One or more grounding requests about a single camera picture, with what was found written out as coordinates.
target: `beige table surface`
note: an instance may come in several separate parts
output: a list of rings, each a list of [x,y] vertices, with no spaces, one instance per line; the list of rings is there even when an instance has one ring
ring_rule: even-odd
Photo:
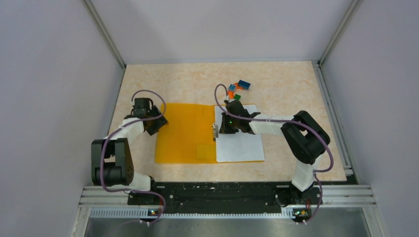
[[[256,104],[267,115],[294,115],[308,111],[331,137],[329,144],[335,165],[321,180],[346,180],[322,95],[310,61],[296,62],[228,62],[128,65],[119,93],[111,131],[130,113],[132,94],[140,89],[159,93],[166,102],[215,105],[214,88],[240,79],[251,83],[249,91],[238,91],[242,103]],[[150,97],[160,107],[158,97]],[[224,90],[218,92],[223,100]],[[147,132],[130,145],[135,171],[150,175],[156,181],[288,181],[292,179],[296,158],[285,139],[262,135],[264,162],[218,164],[157,164],[154,162],[157,135]],[[329,165],[324,154],[320,169]]]

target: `blue block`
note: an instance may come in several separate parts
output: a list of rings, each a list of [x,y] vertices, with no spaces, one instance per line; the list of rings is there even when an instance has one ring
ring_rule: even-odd
[[[233,85],[233,84],[231,84],[229,87],[228,87],[228,90],[229,91],[236,91],[236,86],[235,85]]]
[[[240,80],[239,83],[237,84],[239,87],[248,90],[250,87],[250,83],[245,82],[244,80]]]

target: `metal frame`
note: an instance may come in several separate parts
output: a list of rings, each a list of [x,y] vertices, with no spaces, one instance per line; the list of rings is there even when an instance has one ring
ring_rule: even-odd
[[[108,45],[109,50],[119,63],[125,69],[126,64],[120,56],[115,44],[107,32],[103,22],[96,12],[90,0],[82,0],[91,14],[98,30]],[[335,34],[331,38],[328,46],[318,61],[313,61],[313,68],[325,102],[326,111],[332,125],[333,133],[337,139],[337,146],[345,174],[348,180],[352,182],[325,182],[323,187],[323,204],[321,208],[351,208],[360,207],[363,209],[368,228],[372,237],[386,237],[388,233],[380,217],[374,194],[369,185],[352,185],[356,172],[351,161],[351,151],[346,142],[346,136],[343,126],[340,122],[336,105],[333,100],[329,83],[323,72],[323,65],[327,61],[331,51],[338,42],[341,34],[344,32],[349,20],[353,16],[362,0],[353,0],[349,9],[346,11]],[[72,237],[83,237],[87,228],[88,219],[91,214],[94,218],[141,218],[145,217],[146,211],[157,206],[140,205],[132,206],[127,204],[129,194],[124,192],[108,193],[100,186],[86,186],[82,192],[79,202],[76,218],[73,225]],[[289,210],[292,208],[304,208],[302,205],[290,205],[284,208],[283,213],[270,214],[163,214],[162,218],[290,218]]]

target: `wire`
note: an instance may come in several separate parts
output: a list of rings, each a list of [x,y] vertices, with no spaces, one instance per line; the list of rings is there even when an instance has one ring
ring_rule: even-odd
[[[225,112],[226,114],[230,115],[231,117],[233,117],[233,118],[237,118],[237,119],[243,119],[243,120],[249,120],[249,121],[260,121],[260,122],[265,122],[265,121],[266,121],[266,119],[260,119],[260,118],[257,118],[257,119],[256,119],[256,118],[246,118],[246,117],[240,117],[240,116],[237,116],[237,115],[231,114],[230,112],[228,112],[227,110],[225,110],[225,109],[224,109],[224,108],[220,105],[220,103],[218,102],[218,99],[217,99],[217,89],[218,89],[220,86],[224,87],[226,95],[227,95],[227,93],[228,93],[228,90],[227,90],[227,87],[226,87],[225,85],[223,85],[223,84],[218,84],[218,85],[215,87],[215,90],[214,90],[214,98],[215,98],[215,102],[217,103],[217,105],[220,107],[220,109],[221,109],[223,112]],[[317,203],[316,209],[314,210],[313,214],[310,216],[310,218],[308,218],[308,220],[307,220],[307,221],[304,221],[304,223],[305,223],[305,224],[308,224],[308,223],[309,223],[309,222],[313,219],[313,217],[316,215],[316,213],[317,213],[317,211],[318,211],[318,209],[319,209],[319,207],[320,207],[321,200],[322,200],[322,198],[323,198],[323,188],[322,188],[322,184],[321,184],[320,180],[317,178],[316,173],[325,173],[325,172],[330,171],[330,170],[333,168],[333,165],[334,165],[334,160],[333,160],[333,155],[332,155],[332,152],[330,151],[330,149],[329,149],[328,145],[327,145],[327,144],[326,144],[326,142],[322,139],[322,137],[321,137],[321,136],[320,136],[320,135],[319,135],[316,131],[314,131],[314,129],[313,129],[313,128],[311,128],[310,126],[308,126],[308,125],[306,125],[306,124],[304,124],[304,123],[301,123],[301,122],[298,122],[298,121],[294,121],[294,120],[279,120],[279,119],[269,119],[269,121],[270,121],[270,122],[293,123],[293,124],[296,124],[296,125],[299,125],[299,126],[304,127],[305,129],[307,129],[308,131],[310,131],[311,133],[313,133],[313,134],[314,134],[314,136],[316,136],[316,138],[317,138],[317,139],[319,139],[319,141],[320,141],[320,142],[322,143],[322,145],[325,147],[325,149],[326,149],[326,151],[327,151],[327,153],[328,153],[328,155],[329,155],[329,158],[330,158],[330,165],[329,165],[329,167],[328,167],[327,169],[323,169],[323,170],[317,170],[317,169],[315,169],[315,170],[313,170],[313,176],[314,176],[314,179],[316,179],[316,181],[317,181],[317,183],[319,184],[319,187],[320,187],[320,198],[319,198],[319,202]]]
[[[133,94],[133,96],[131,97],[131,101],[133,101],[133,100],[134,100],[134,96],[135,96],[137,93],[139,93],[139,92],[150,92],[150,93],[152,93],[152,94],[157,95],[157,97],[159,97],[159,98],[162,100],[162,103],[163,103],[163,106],[164,106],[163,112],[162,112],[160,115],[156,116],[156,117],[152,117],[152,118],[141,118],[141,119],[138,119],[138,120],[134,120],[134,121],[128,122],[128,123],[124,124],[122,127],[128,127],[128,126],[130,126],[130,125],[132,125],[132,124],[134,124],[134,123],[136,123],[136,122],[150,121],[150,120],[154,120],[154,119],[161,118],[161,117],[165,114],[165,112],[166,112],[166,102],[165,102],[165,100],[163,99],[163,97],[161,97],[159,94],[157,94],[157,93],[155,93],[154,91],[151,91],[151,90],[139,90],[139,91],[135,92],[135,93]],[[101,156],[100,156],[100,173],[99,173],[99,176],[100,176],[100,185],[102,186],[102,188],[103,188],[105,191],[110,192],[110,193],[115,193],[115,192],[124,192],[124,191],[131,191],[131,192],[133,192],[133,193],[137,193],[137,194],[152,194],[152,195],[158,196],[158,197],[160,198],[160,200],[163,202],[163,207],[162,207],[162,211],[160,211],[160,212],[159,212],[159,214],[158,214],[157,218],[156,218],[156,219],[154,219],[153,221],[151,221],[151,222],[149,222],[149,223],[148,223],[148,225],[152,225],[152,224],[156,223],[156,222],[160,219],[161,215],[163,214],[163,212],[165,211],[165,208],[166,208],[166,200],[165,200],[165,198],[164,198],[161,194],[158,194],[158,193],[156,193],[156,192],[151,192],[151,191],[140,191],[140,190],[132,190],[132,189],[108,189],[108,188],[106,187],[106,185],[105,185],[105,179],[103,178],[103,167],[104,167],[104,162],[105,162],[105,152],[106,152],[106,147],[108,146],[108,143],[109,143],[109,141],[111,140],[111,138],[112,138],[115,134],[117,134],[119,131],[121,131],[121,130],[122,130],[122,128],[120,127],[120,128],[118,128],[118,129],[116,129],[115,131],[113,131],[113,132],[112,132],[112,133],[111,133],[111,134],[110,134],[110,135],[106,138],[105,142],[103,143],[102,154],[101,154]],[[126,225],[126,224],[128,224],[128,223],[132,223],[132,222],[138,222],[138,221],[137,221],[137,220],[130,220],[130,221],[126,221],[126,222],[124,222],[124,223],[122,223],[122,224],[118,225],[115,229],[117,229],[117,228],[119,228],[119,227],[121,227],[121,226],[123,226],[123,225]]]
[[[228,114],[228,115],[230,115],[231,117],[233,117],[233,118],[236,118],[236,119],[243,119],[243,120],[249,120],[249,121],[259,121],[259,122],[266,122],[266,119],[260,119],[260,118],[246,118],[246,117],[240,117],[240,116],[237,116],[237,115],[234,115],[234,114],[231,114],[230,112],[228,112],[227,110],[225,110],[221,105],[220,105],[220,103],[218,102],[218,99],[217,99],[217,89],[220,87],[220,86],[222,86],[222,87],[224,87],[224,89],[225,89],[225,93],[227,94],[227,87],[225,86],[225,85],[223,85],[223,84],[218,84],[216,87],[215,87],[215,90],[214,90],[214,97],[215,97],[215,102],[217,103],[217,105],[220,107],[220,109],[223,111],[223,112],[225,112],[226,114]],[[306,124],[304,124],[304,123],[301,123],[301,122],[298,122],[298,121],[294,121],[294,120],[278,120],[278,119],[271,119],[270,120],[271,122],[285,122],[285,123],[293,123],[293,124],[296,124],[296,125],[299,125],[299,126],[302,126],[302,127],[304,127],[305,129],[307,129],[307,130],[309,130],[311,133],[313,133],[313,135],[314,136],[316,136],[317,137],[317,139],[319,139],[319,141],[322,143],[322,145],[325,147],[325,149],[326,149],[326,151],[327,151],[327,153],[329,154],[329,157],[330,157],[330,165],[329,165],[329,167],[327,168],[327,169],[323,169],[323,170],[317,170],[317,169],[315,169],[313,172],[314,173],[325,173],[325,172],[328,172],[328,171],[330,171],[332,168],[333,168],[333,164],[334,164],[334,161],[333,161],[333,155],[332,155],[332,152],[330,151],[330,149],[329,149],[329,147],[327,146],[327,144],[326,144],[326,142],[322,139],[322,137],[316,132],[316,131],[314,131],[314,129],[313,128],[311,128],[310,126],[308,126],[308,125],[306,125]]]

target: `purple cable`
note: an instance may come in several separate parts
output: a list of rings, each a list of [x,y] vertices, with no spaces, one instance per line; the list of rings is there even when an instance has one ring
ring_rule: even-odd
[[[267,120],[266,119],[261,119],[261,118],[245,118],[245,117],[240,117],[240,116],[237,116],[237,115],[234,115],[234,114],[231,114],[231,113],[229,113],[228,111],[226,111],[225,109],[223,109],[223,107],[220,105],[220,103],[218,102],[218,99],[217,99],[217,89],[220,87],[220,86],[222,86],[222,87],[224,87],[224,89],[225,89],[225,93],[226,93],[226,95],[227,95],[227,87],[225,86],[225,85],[223,85],[223,84],[218,84],[216,87],[215,87],[215,91],[214,91],[214,97],[215,97],[215,102],[217,103],[217,105],[220,107],[220,109],[223,111],[223,112],[225,112],[226,114],[228,114],[228,115],[230,115],[231,117],[233,117],[233,118],[236,118],[236,119],[243,119],[243,120],[249,120],[249,121],[259,121],[259,122],[266,122]],[[308,125],[306,125],[306,124],[304,124],[304,123],[301,123],[301,122],[298,122],[298,121],[294,121],[294,120],[278,120],[278,119],[272,119],[272,120],[270,120],[271,122],[285,122],[285,123],[293,123],[293,124],[296,124],[296,125],[299,125],[299,126],[302,126],[302,127],[304,127],[305,129],[307,129],[307,130],[309,130],[311,133],[313,133],[314,134],[314,136],[316,136],[317,137],[317,139],[319,139],[319,141],[322,143],[322,145],[325,147],[325,149],[326,149],[326,151],[327,151],[327,153],[329,154],[329,157],[330,157],[330,166],[329,166],[329,168],[327,168],[327,169],[323,169],[323,170],[317,170],[317,169],[315,169],[313,172],[314,173],[325,173],[325,172],[328,172],[328,171],[330,171],[332,168],[333,168],[333,164],[334,164],[334,161],[333,161],[333,155],[332,155],[332,152],[330,151],[330,149],[329,149],[329,147],[327,146],[327,144],[326,144],[326,142],[322,139],[322,137],[316,132],[316,131],[314,131],[310,126],[308,126]]]
[[[220,109],[221,109],[223,112],[225,112],[226,114],[230,115],[231,117],[233,117],[233,118],[237,118],[237,119],[250,120],[250,121],[260,121],[260,122],[266,122],[266,119],[260,119],[260,118],[257,118],[257,119],[256,119],[256,118],[253,118],[253,119],[252,119],[252,118],[245,118],[245,117],[236,116],[236,115],[234,115],[234,114],[229,113],[229,112],[228,112],[228,111],[226,111],[225,109],[223,109],[223,107],[220,105],[220,103],[218,102],[218,99],[217,99],[217,89],[218,89],[220,86],[224,87],[224,89],[225,89],[225,93],[226,93],[226,95],[227,95],[227,87],[226,87],[225,85],[223,85],[223,84],[218,84],[218,85],[215,87],[214,97],[215,97],[215,102],[217,103],[217,105],[220,107]],[[320,182],[320,180],[317,178],[316,172],[318,172],[318,173],[325,173],[325,172],[330,171],[330,170],[333,168],[334,161],[333,161],[333,155],[332,155],[332,152],[330,151],[329,147],[327,146],[326,142],[322,139],[322,137],[321,137],[321,136],[320,136],[320,135],[319,135],[316,131],[314,131],[314,129],[312,129],[310,126],[307,126],[307,125],[306,125],[306,124],[304,124],[304,123],[301,123],[301,122],[298,122],[298,121],[293,121],[293,120],[277,120],[277,119],[272,119],[272,120],[270,120],[270,121],[271,121],[271,122],[285,122],[285,123],[293,123],[293,124],[296,124],[296,125],[299,125],[299,126],[304,127],[305,129],[307,129],[307,130],[309,130],[311,133],[313,133],[313,134],[314,134],[314,136],[316,136],[316,137],[317,137],[317,139],[319,139],[319,141],[322,143],[322,145],[325,147],[325,149],[326,149],[327,153],[329,154],[329,157],[330,157],[330,165],[329,165],[329,167],[328,167],[327,169],[323,169],[323,170],[317,170],[317,169],[313,170],[313,176],[314,176],[314,179],[316,179],[317,183],[319,184],[319,188],[320,188],[320,198],[319,198],[319,202],[317,203],[316,209],[314,210],[313,214],[310,216],[310,218],[308,218],[308,220],[307,220],[307,221],[305,221],[305,224],[308,224],[308,223],[312,220],[312,218],[316,215],[317,211],[319,210],[319,207],[320,207],[320,202],[321,202],[321,200],[322,200],[322,198],[323,198],[323,188],[322,188],[322,183],[321,183],[321,182]]]
[[[135,96],[137,93],[139,93],[139,92],[150,92],[150,93],[152,93],[152,94],[157,95],[157,97],[159,97],[159,98],[162,100],[162,102],[163,102],[163,105],[164,105],[163,112],[162,112],[159,116],[156,116],[156,117],[152,117],[152,118],[142,118],[142,119],[138,119],[138,120],[134,120],[134,121],[128,122],[128,123],[124,124],[122,127],[128,127],[128,126],[130,126],[131,124],[134,124],[134,123],[136,123],[136,122],[150,121],[150,120],[158,119],[158,118],[162,117],[162,116],[165,114],[165,112],[166,112],[166,102],[165,102],[165,100],[164,100],[164,99],[163,99],[163,98],[162,98],[159,94],[157,94],[157,93],[155,93],[154,91],[151,91],[151,90],[139,90],[139,91],[135,92],[135,93],[134,93],[134,95],[133,95],[133,96],[132,96],[132,98],[131,98],[131,101],[133,101],[134,96]],[[160,195],[160,194],[158,194],[158,193],[156,193],[156,192],[150,192],[150,191],[139,191],[139,190],[131,190],[131,189],[115,189],[115,190],[111,190],[111,189],[108,189],[108,188],[106,187],[106,185],[105,185],[105,180],[104,180],[104,178],[103,178],[103,166],[104,166],[104,162],[105,162],[105,151],[106,151],[106,147],[108,146],[108,143],[109,143],[109,141],[111,140],[111,138],[112,138],[115,134],[117,134],[119,131],[121,131],[121,129],[122,129],[122,128],[118,128],[117,130],[115,130],[115,131],[113,131],[111,134],[109,134],[109,136],[108,136],[108,137],[106,138],[106,140],[105,140],[105,143],[103,143],[102,154],[101,154],[101,156],[100,156],[100,174],[99,174],[99,176],[100,176],[100,185],[103,187],[103,189],[104,189],[105,191],[110,192],[110,193],[121,192],[121,191],[131,191],[131,192],[138,193],[138,194],[152,194],[152,195],[156,195],[156,196],[158,196],[159,198],[161,198],[161,199],[162,199],[162,201],[163,201],[162,211],[158,214],[158,216],[157,216],[157,218],[156,218],[155,220],[153,220],[152,222],[150,222],[150,225],[151,225],[151,224],[154,224],[155,222],[157,222],[157,220],[159,220],[159,219],[160,219],[160,217],[161,217],[162,213],[165,211],[165,208],[166,208],[166,200],[165,200],[165,198],[164,198],[162,195]],[[130,221],[124,222],[124,223],[120,224],[119,226],[117,226],[115,229],[117,229],[117,228],[119,228],[120,226],[123,226],[123,225],[125,225],[125,224],[131,223],[131,222],[133,222],[133,220],[130,220]]]

